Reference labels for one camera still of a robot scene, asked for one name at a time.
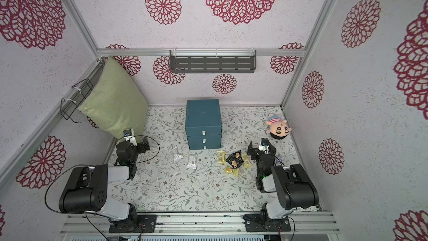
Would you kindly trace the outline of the yellow cookie packet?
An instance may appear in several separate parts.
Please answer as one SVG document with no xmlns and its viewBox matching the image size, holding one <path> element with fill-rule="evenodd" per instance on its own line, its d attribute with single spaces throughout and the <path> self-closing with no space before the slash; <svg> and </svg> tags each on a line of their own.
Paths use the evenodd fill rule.
<svg viewBox="0 0 428 241">
<path fill-rule="evenodd" d="M 251 159 L 249 159 L 248 155 L 242 155 L 241 158 L 243 161 L 242 166 L 243 166 L 244 170 L 253 166 L 253 164 L 251 163 Z"/>
<path fill-rule="evenodd" d="M 225 164 L 226 163 L 226 152 L 223 150 L 219 150 L 217 152 L 217 158 L 218 158 L 219 163 Z"/>
<path fill-rule="evenodd" d="M 238 177 L 238 175 L 239 175 L 239 169 L 238 168 L 226 167 L 224 173 L 232 175 L 234 177 Z"/>
</svg>

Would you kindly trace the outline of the black cookie packet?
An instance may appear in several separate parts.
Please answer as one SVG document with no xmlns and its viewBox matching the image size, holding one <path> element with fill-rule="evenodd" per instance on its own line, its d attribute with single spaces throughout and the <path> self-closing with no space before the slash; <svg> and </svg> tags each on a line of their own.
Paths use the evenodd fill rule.
<svg viewBox="0 0 428 241">
<path fill-rule="evenodd" d="M 228 162 L 229 164 L 232 164 L 232 162 L 235 162 L 237 164 L 243 163 L 244 160 L 242 158 L 241 151 L 233 152 L 232 154 L 230 154 L 227 157 L 226 162 Z"/>
<path fill-rule="evenodd" d="M 234 169 L 240 168 L 240 166 L 242 165 L 242 163 L 240 161 L 237 161 L 237 160 L 230 160 L 228 163 Z"/>
</svg>

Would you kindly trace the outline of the teal drawer cabinet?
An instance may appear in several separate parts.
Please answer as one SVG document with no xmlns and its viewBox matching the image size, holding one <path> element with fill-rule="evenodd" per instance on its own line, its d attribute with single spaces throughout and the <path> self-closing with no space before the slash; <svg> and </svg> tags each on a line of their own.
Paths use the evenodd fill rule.
<svg viewBox="0 0 428 241">
<path fill-rule="evenodd" d="M 222 119 L 219 100 L 188 100 L 185 131 L 190 150 L 221 148 Z"/>
</svg>

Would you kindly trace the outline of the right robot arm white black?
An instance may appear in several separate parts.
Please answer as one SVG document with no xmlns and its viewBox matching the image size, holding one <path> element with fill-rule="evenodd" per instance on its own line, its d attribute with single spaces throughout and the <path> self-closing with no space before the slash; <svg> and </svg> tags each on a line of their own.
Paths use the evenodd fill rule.
<svg viewBox="0 0 428 241">
<path fill-rule="evenodd" d="M 275 193 L 273 201 L 264 204 L 260 213 L 245 214 L 247 232 L 289 232 L 289 215 L 297 208 L 309 208 L 319 203 L 318 192 L 300 164 L 285 168 L 276 165 L 276 148 L 267 138 L 258 148 L 249 144 L 247 155 L 256 161 L 256 187 L 261 193 Z"/>
</svg>

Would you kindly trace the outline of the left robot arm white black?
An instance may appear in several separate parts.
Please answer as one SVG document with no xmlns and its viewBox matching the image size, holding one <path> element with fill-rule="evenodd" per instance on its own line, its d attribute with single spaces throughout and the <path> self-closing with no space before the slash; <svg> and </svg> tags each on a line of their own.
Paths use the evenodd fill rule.
<svg viewBox="0 0 428 241">
<path fill-rule="evenodd" d="M 60 213 L 93 214 L 107 218 L 109 233 L 154 233 L 157 216 L 139 215 L 131 203 L 123 203 L 108 193 L 108 184 L 134 179 L 138 155 L 150 150 L 147 136 L 123 138 L 117 144 L 117 161 L 113 166 L 79 166 L 72 169 L 59 199 Z"/>
</svg>

